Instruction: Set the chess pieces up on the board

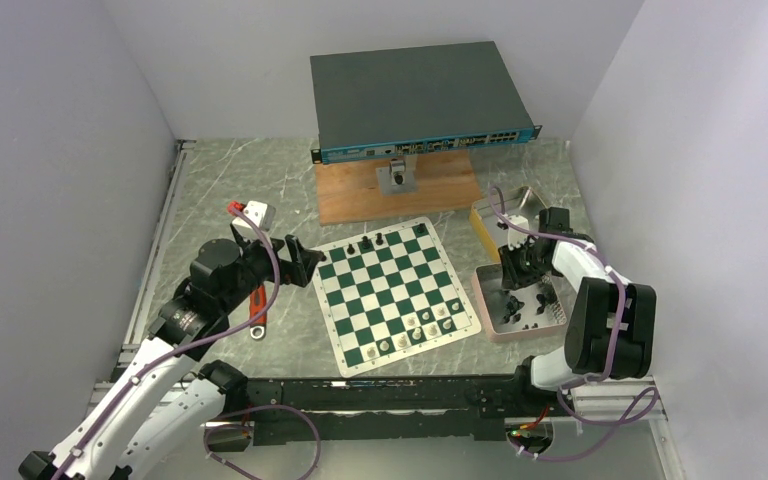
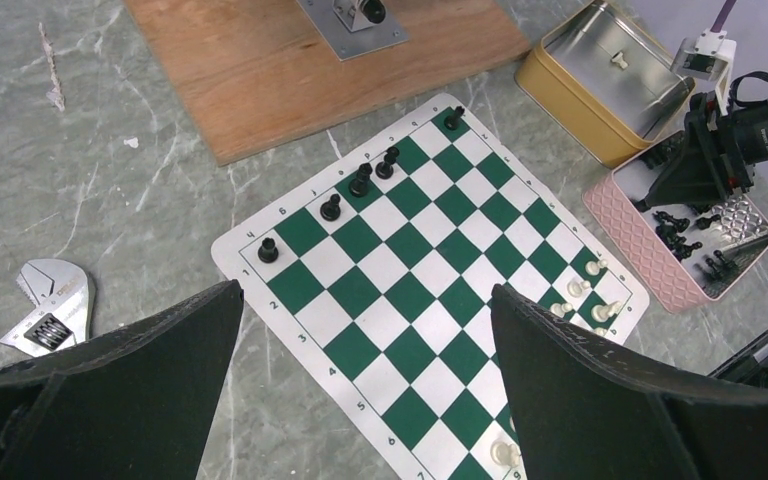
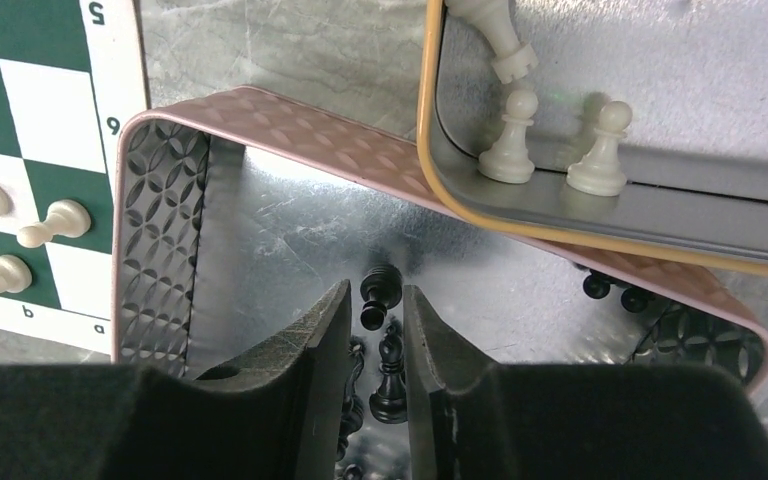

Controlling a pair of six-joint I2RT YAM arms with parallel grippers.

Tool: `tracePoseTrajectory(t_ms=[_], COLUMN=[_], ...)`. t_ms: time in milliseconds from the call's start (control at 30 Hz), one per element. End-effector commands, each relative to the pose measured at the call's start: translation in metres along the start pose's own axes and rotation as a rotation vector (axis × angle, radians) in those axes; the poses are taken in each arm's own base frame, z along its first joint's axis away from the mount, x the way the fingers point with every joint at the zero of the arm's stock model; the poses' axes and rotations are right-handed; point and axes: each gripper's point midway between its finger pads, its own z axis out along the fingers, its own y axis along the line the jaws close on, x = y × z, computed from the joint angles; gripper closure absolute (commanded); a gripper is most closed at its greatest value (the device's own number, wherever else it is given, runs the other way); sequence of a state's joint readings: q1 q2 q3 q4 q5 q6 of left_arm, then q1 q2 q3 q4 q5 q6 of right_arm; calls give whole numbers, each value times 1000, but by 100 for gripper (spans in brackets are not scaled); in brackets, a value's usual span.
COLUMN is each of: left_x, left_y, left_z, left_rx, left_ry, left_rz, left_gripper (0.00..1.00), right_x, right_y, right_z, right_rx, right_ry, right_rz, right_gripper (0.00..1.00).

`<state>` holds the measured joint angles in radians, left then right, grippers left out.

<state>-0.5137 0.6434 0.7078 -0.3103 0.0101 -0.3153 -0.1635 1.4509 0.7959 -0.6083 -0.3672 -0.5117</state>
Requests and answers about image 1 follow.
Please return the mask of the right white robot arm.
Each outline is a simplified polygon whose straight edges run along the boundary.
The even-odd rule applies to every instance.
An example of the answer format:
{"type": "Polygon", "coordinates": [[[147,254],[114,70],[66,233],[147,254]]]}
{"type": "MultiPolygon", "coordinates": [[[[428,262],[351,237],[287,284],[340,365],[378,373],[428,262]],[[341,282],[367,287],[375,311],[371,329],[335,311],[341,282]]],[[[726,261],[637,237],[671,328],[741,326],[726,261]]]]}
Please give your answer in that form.
{"type": "Polygon", "coordinates": [[[564,208],[541,210],[536,229],[521,215],[496,217],[507,232],[498,249],[504,289],[521,290],[552,275],[576,293],[563,346],[532,358],[530,377],[512,386],[515,409],[534,415],[548,404],[549,390],[645,376],[652,356],[654,289],[619,274],[588,235],[571,228],[564,208]]]}

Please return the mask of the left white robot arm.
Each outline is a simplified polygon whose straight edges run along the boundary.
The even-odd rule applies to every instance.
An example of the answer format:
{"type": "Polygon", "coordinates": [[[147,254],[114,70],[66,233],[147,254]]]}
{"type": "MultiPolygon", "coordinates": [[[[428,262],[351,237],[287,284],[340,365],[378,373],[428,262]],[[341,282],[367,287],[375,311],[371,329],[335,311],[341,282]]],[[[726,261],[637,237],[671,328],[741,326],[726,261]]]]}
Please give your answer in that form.
{"type": "Polygon", "coordinates": [[[198,425],[239,417],[248,379],[222,361],[202,367],[172,403],[159,403],[230,332],[230,314],[265,282],[305,287],[324,258],[293,235],[276,240],[260,230],[204,243],[112,388],[52,451],[30,452],[20,477],[143,479],[198,425]]]}

